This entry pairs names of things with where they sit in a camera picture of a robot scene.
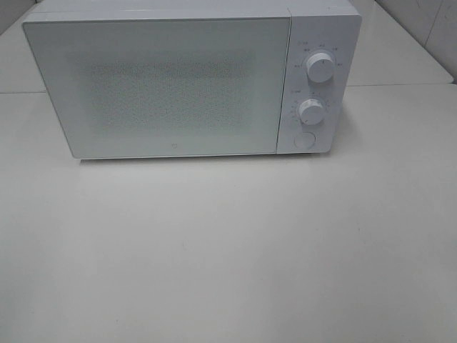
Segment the white microwave knob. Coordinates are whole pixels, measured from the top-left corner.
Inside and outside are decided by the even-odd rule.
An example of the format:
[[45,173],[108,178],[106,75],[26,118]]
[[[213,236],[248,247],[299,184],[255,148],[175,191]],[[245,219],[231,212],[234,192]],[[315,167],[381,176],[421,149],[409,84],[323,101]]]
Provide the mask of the white microwave knob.
[[306,60],[306,73],[312,82],[322,83],[333,77],[335,65],[328,52],[316,52]]
[[311,126],[319,124],[325,117],[326,109],[319,99],[307,99],[298,107],[301,122]]

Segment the white microwave oven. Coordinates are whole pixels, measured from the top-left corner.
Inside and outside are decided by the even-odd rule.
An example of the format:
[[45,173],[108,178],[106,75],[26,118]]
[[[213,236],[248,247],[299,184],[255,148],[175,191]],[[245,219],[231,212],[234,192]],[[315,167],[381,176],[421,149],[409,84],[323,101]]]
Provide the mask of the white microwave oven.
[[72,156],[329,151],[349,1],[42,1],[22,28]]

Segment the white microwave door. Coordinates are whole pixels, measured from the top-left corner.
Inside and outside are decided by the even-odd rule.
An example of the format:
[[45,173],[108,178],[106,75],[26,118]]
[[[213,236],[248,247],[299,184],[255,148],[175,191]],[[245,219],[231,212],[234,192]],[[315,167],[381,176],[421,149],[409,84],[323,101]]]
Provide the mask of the white microwave door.
[[272,154],[287,18],[26,22],[77,159]]

